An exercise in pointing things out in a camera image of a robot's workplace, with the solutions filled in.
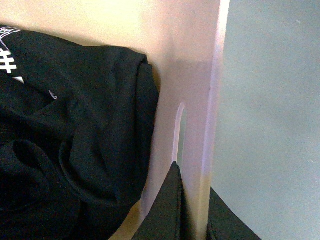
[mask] black fabric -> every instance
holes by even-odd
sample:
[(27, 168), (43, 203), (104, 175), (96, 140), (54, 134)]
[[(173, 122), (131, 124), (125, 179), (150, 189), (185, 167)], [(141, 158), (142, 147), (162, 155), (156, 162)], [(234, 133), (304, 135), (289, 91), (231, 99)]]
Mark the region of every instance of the black fabric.
[[(79, 212), (73, 211), (78, 218), (70, 220), (76, 226), (65, 225), (72, 231), (69, 239), (108, 239), (140, 199), (147, 179), (159, 97), (147, 57), (3, 25), (0, 34), (0, 146), (28, 141), (54, 165), (66, 194), (81, 202)], [(11, 161), (0, 158), (1, 164)], [(37, 198), (33, 192), (29, 203), (40, 207)], [(46, 231), (37, 223), (49, 215), (31, 223), (27, 208), (22, 211), (22, 225)], [(0, 221), (0, 239), (4, 231), (16, 232), (10, 223)]]
[(208, 240), (261, 240), (211, 188)]
[(80, 200), (46, 154), (27, 140), (0, 149), (0, 239), (63, 239), (74, 228)]
[(179, 240), (182, 179), (173, 162), (155, 202), (132, 240)]

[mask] translucent plastic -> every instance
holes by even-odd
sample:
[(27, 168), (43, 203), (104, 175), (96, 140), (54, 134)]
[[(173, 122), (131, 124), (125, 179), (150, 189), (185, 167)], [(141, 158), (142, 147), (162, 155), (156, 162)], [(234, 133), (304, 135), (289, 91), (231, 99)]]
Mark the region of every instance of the translucent plastic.
[(149, 175), (142, 199), (112, 239), (130, 239), (177, 160), (187, 110), (182, 178), (188, 239), (205, 239), (217, 98), (229, 0), (2, 0), (2, 24), (85, 45), (145, 53), (160, 89)]

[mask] white graphic print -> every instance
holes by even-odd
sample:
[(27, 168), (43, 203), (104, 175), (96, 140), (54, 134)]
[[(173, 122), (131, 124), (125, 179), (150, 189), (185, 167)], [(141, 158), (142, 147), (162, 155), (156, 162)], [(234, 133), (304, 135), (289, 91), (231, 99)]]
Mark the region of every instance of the white graphic print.
[(24, 81), (24, 79), (23, 79), (21, 76), (16, 76), (16, 77), (14, 77), (13, 79), (19, 81), (19, 82), (22, 83), (22, 84), (25, 84), (25, 81)]
[(4, 26), (0, 28), (0, 41), (2, 45), (10, 52), (9, 48), (5, 45), (5, 43), (2, 41), (2, 39), (10, 34), (20, 32), (20, 29), (10, 27), (10, 26)]
[(8, 57), (11, 55), (9, 51), (4, 51), (2, 48), (0, 48), (0, 70), (6, 70), (8, 74), (12, 73), (12, 69), (17, 69), (16, 65), (10, 65), (10, 63), (14, 63), (15, 60), (13, 57)]
[(51, 97), (52, 97), (54, 100), (57, 100), (58, 97), (55, 96), (55, 95), (52, 93), (52, 91), (49, 90), (49, 93), (50, 93)]
[[(9, 50), (9, 48), (5, 45), (5, 43), (2, 41), (2, 39), (10, 34), (17, 33), (20, 31), (20, 29), (11, 26), (4, 26), (0, 28), (0, 42), (7, 50), (4, 51), (2, 48), (0, 48), (0, 70), (6, 70), (8, 74), (11, 74), (13, 69), (17, 69), (17, 65), (10, 65), (10, 63), (14, 63), (15, 60), (13, 57), (8, 57), (12, 53)], [(25, 84), (25, 81), (21, 76), (16, 76), (13, 79)]]

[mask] gray wall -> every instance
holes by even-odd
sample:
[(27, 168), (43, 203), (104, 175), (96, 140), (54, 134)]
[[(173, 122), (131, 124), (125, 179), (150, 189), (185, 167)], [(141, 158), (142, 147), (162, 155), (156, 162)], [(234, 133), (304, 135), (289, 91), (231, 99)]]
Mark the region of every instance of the gray wall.
[(231, 0), (212, 187), (263, 240), (320, 239), (320, 1)]

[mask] white plastic panel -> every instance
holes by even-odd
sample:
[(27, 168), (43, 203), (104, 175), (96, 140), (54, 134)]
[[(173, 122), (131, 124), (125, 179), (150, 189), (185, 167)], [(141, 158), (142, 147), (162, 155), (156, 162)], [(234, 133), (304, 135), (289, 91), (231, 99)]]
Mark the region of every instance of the white plastic panel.
[(213, 189), (263, 240), (320, 239), (320, 1), (231, 0)]
[(112, 239), (130, 239), (148, 214), (172, 161), (187, 110), (182, 177), (188, 239), (205, 239), (217, 98), (229, 0), (2, 0), (2, 24), (85, 45), (130, 47), (148, 56), (160, 99), (142, 200)]

